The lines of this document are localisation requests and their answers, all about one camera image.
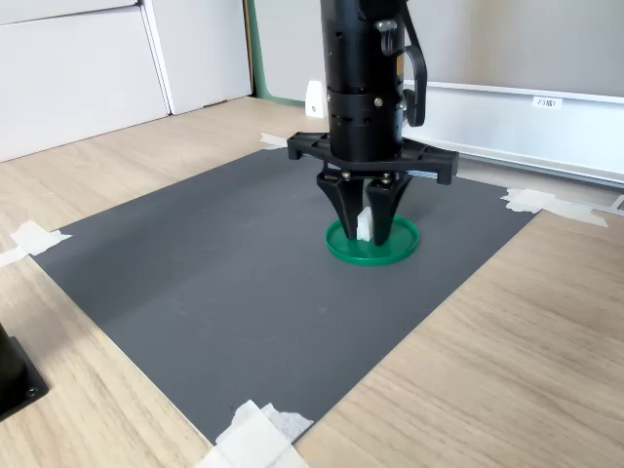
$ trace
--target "sticker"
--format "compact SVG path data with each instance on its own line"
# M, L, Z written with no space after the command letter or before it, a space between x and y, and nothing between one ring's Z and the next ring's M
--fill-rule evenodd
M533 98L533 107L540 109L560 110L564 105L564 100L559 97L540 97Z

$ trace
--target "baseboard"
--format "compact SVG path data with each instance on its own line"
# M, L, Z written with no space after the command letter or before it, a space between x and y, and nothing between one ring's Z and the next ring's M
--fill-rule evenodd
M506 151L482 148L479 146L452 143L449 141L438 141L423 138L419 138L418 140L423 143L431 144L432 146L457 151L475 160L496 162L498 164L504 164L505 166L538 171L543 174L565 176L578 180L599 183L602 185L624 188L624 174L620 173L613 173L568 163L560 163L558 161L549 161L542 158L527 156L525 154L510 153Z

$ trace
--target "white tape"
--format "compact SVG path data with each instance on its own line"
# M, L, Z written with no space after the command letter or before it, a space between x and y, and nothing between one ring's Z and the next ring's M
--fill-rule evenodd
M22 224L11 238L18 244L15 249L0 253L0 267L10 265L27 255L38 255L71 236L60 231L48 232L34 221Z
M260 410L249 400L196 468L306 468L291 443L311 424L300 414L270 404Z
M515 188L509 188L507 192L508 194L501 197L501 200L507 200L509 203L506 208L514 212L538 213L541 210L546 210L555 215L588 222L601 227L608 227L603 218L592 213L591 208L559 200L551 193L530 189L518 190Z
M540 109L559 110L564 105L564 100L560 97L533 97L533 107Z
M267 146L264 149L280 149L288 147L286 143L286 139L280 136L274 136L270 134L262 134L262 138L260 139L263 143L269 143L270 146Z

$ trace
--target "rubber mat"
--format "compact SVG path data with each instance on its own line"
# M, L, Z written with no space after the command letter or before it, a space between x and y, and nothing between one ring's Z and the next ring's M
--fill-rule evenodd
M260 151L61 229L35 260L215 441L246 400L318 421L532 218L415 178L408 259L333 257L321 164Z

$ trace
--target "green lid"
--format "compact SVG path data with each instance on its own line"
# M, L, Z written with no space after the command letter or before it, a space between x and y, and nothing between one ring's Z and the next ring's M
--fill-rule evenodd
M407 258L418 246L418 229L407 219L395 216L390 237L383 246L373 241L350 241L344 234L340 221L332 224L325 234L330 252L348 263L356 265L388 265Z

